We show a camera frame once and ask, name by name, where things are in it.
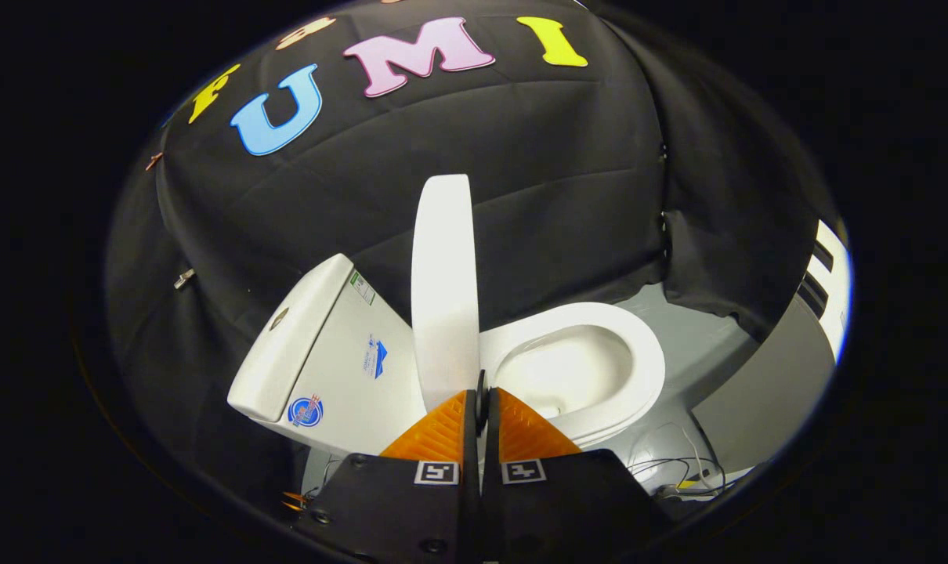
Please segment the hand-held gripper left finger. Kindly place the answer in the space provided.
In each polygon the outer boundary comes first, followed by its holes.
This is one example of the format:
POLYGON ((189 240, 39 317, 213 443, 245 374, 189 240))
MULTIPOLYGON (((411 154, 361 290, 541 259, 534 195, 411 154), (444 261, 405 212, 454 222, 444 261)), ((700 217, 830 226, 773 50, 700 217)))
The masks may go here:
POLYGON ((350 454, 296 521, 296 533, 338 563, 476 563, 477 436, 483 392, 442 404, 444 460, 350 454))

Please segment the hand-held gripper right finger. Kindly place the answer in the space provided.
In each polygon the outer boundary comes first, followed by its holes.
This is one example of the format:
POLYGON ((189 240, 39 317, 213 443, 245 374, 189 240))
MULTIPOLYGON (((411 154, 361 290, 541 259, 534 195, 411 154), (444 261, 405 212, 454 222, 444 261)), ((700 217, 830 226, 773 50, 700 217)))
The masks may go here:
POLYGON ((578 449, 513 394, 482 390, 481 563, 629 563, 672 521, 611 450, 578 449))

